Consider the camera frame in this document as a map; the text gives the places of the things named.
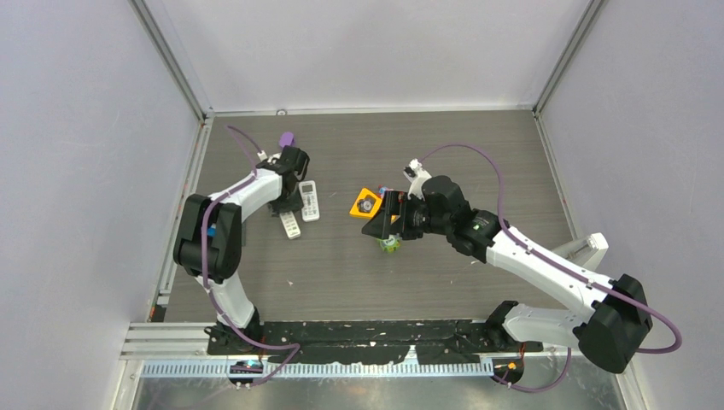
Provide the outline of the white remote control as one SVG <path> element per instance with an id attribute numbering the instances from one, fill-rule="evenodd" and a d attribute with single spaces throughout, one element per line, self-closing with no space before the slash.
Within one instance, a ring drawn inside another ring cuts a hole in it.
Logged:
<path id="1" fill-rule="evenodd" d="M 302 199 L 301 218 L 304 222 L 317 221 L 320 218 L 318 205 L 318 192 L 316 183 L 313 180 L 299 183 L 299 190 Z"/>
<path id="2" fill-rule="evenodd" d="M 301 229 L 294 212 L 284 212 L 279 215 L 283 229 L 288 239 L 293 240 L 301 236 Z"/>

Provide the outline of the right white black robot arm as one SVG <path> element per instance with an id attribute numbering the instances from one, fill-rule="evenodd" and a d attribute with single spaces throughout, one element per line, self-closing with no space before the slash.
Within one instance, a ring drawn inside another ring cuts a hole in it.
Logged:
<path id="1" fill-rule="evenodd" d="M 380 240 L 442 235 L 460 254 L 517 275 L 562 304 L 560 309 L 502 302 L 489 316 L 488 341 L 498 350 L 518 342 L 576 348 L 599 368 L 623 372 L 652 328 L 641 282 L 597 274 L 540 248 L 496 214 L 471 207 L 458 184 L 432 177 L 416 194 L 363 195 L 353 210 L 369 217 L 362 233 Z"/>

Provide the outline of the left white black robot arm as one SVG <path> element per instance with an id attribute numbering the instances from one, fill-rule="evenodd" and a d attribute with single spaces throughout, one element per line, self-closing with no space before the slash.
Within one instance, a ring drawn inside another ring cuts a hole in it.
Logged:
<path id="1" fill-rule="evenodd" d="M 268 204 L 299 209 L 298 184 L 309 162 L 304 150 L 285 146 L 230 187 L 193 194 L 184 203 L 172 258 L 209 294 L 217 312 L 213 329 L 229 333 L 229 342 L 243 354 L 260 346 L 263 333 L 259 310 L 240 279 L 243 224 Z"/>

